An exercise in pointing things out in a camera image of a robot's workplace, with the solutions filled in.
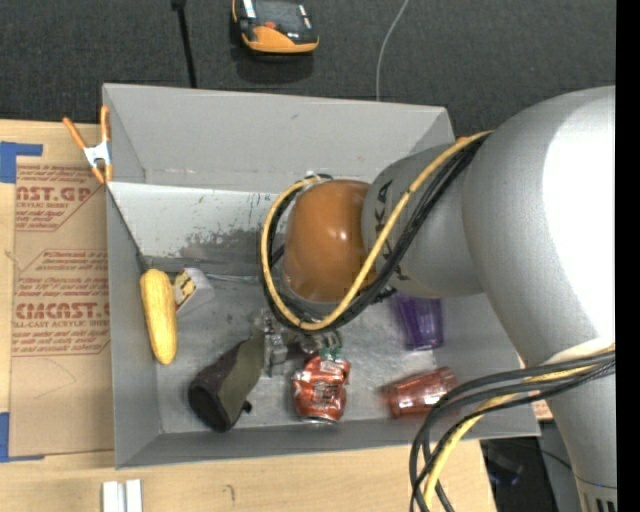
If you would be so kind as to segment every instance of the metal bracket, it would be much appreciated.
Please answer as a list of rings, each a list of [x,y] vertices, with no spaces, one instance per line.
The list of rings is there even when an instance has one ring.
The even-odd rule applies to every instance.
[[[102,512],[142,512],[142,481],[103,482]]]

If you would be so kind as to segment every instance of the white cable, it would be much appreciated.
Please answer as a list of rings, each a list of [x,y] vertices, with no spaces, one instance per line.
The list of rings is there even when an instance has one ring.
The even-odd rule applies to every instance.
[[[382,65],[382,56],[384,55],[384,50],[387,46],[387,41],[389,40],[389,37],[391,36],[391,33],[393,32],[393,30],[396,28],[398,21],[400,21],[400,18],[402,18],[402,14],[404,13],[404,10],[407,8],[407,5],[409,5],[409,0],[404,0],[402,7],[400,7],[400,10],[396,15],[396,19],[393,20],[393,23],[391,24],[391,26],[389,27],[389,30],[387,31],[387,35],[384,36],[384,41],[382,42],[382,47],[380,48],[380,54],[378,55],[378,64],[376,66],[376,101],[380,101],[380,66]]]

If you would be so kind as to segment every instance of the crushed soda can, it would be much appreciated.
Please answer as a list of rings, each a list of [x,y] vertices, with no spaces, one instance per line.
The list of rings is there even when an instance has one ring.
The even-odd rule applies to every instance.
[[[316,355],[293,375],[296,412],[310,423],[336,423],[344,415],[347,403],[345,385],[351,364],[343,359]]]

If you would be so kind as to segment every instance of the yellow toy banana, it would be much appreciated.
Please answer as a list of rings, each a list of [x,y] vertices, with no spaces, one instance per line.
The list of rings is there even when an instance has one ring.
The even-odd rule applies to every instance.
[[[162,364],[171,363],[178,351],[178,319],[169,276],[149,269],[140,277],[140,292],[151,349]]]

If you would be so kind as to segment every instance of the yellow cable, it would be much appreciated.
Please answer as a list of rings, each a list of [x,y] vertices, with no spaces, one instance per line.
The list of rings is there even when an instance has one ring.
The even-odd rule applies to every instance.
[[[613,351],[615,351],[615,343],[610,347],[606,348],[605,350],[596,352],[595,354],[592,354],[592,355],[613,352]],[[586,365],[586,366],[574,368],[571,370],[562,370],[562,371],[547,373],[544,375],[540,375],[538,377],[530,377],[530,378],[524,379],[523,382],[540,382],[540,381],[562,379],[564,377],[568,377],[570,375],[581,372],[583,370],[593,368],[594,366],[595,365]],[[500,405],[517,395],[518,394],[516,393],[516,394],[509,394],[509,395],[491,398],[489,400],[484,401],[482,404],[480,404],[474,412],[483,411],[489,407],[493,407],[494,405]],[[427,507],[431,508],[431,502],[433,501],[433,496],[435,494],[436,484],[438,483],[438,479],[440,478],[440,473],[442,473],[442,469],[444,468],[444,465],[446,464],[447,459],[449,458],[449,455],[451,455],[451,452],[456,447],[460,439],[462,439],[464,435],[469,431],[469,429],[471,429],[483,417],[484,415],[469,418],[467,421],[460,424],[457,430],[453,433],[453,435],[447,440],[444,448],[438,455],[438,458],[434,462],[433,468],[429,472],[429,475],[427,476],[424,483],[423,496],[424,496],[425,503],[427,504]]]
[[[405,191],[403,196],[400,198],[400,200],[396,204],[395,208],[391,212],[391,215],[389,215],[389,219],[387,220],[387,223],[384,225],[382,231],[378,235],[378,238],[376,239],[375,244],[373,245],[362,268],[360,269],[360,273],[357,275],[355,281],[351,285],[351,288],[349,288],[349,291],[347,292],[347,294],[344,296],[340,304],[338,304],[338,306],[329,315],[325,316],[322,320],[319,320],[317,322],[303,321],[302,319],[298,318],[282,301],[273,283],[273,277],[271,275],[271,269],[269,268],[269,261],[267,257],[268,256],[267,255],[268,239],[269,239],[268,232],[269,232],[269,227],[271,225],[271,222],[273,221],[275,211],[280,206],[280,204],[282,204],[282,202],[288,195],[306,186],[307,184],[310,184],[311,181],[307,179],[307,180],[303,180],[302,182],[298,182],[297,184],[287,189],[281,196],[279,196],[278,200],[276,200],[276,202],[271,206],[271,209],[269,210],[269,213],[267,214],[267,218],[265,220],[265,225],[262,230],[262,237],[260,242],[260,259],[262,263],[263,274],[265,277],[265,284],[267,286],[267,290],[269,291],[269,295],[271,295],[271,298],[273,299],[276,307],[285,316],[285,318],[287,318],[287,320],[297,325],[298,327],[308,331],[324,329],[325,327],[331,325],[331,323],[334,322],[349,307],[349,304],[358,293],[358,290],[360,290],[362,283],[367,278],[369,271],[373,267],[376,258],[382,251],[384,244],[387,241],[389,234],[391,233],[391,230],[393,229],[403,208],[409,202],[409,198],[411,197],[411,195],[415,193],[416,190],[424,183],[424,181],[438,167],[440,167],[448,158],[451,158],[458,151],[461,151],[465,147],[469,146],[472,142],[485,136],[488,133],[490,133],[490,131],[480,132],[470,137],[458,139],[455,144],[453,144],[448,149],[443,151],[435,160],[433,160],[427,167],[425,167],[425,169],[411,183],[409,188]]]

